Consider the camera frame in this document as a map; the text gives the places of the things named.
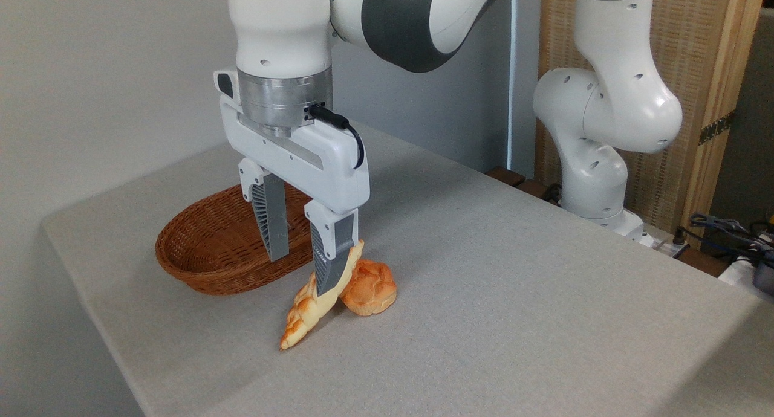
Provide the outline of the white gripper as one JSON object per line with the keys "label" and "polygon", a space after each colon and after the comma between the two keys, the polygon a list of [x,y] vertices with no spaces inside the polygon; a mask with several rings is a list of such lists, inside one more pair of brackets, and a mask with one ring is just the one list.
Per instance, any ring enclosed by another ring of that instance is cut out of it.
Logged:
{"label": "white gripper", "polygon": [[221,119],[238,165],[243,198],[253,210],[271,262],[288,255],[285,183],[314,199],[305,205],[310,222],[317,296],[340,282],[350,248],[359,240],[357,208],[370,195],[362,142],[329,116],[331,70],[272,79],[241,70],[213,74]]}

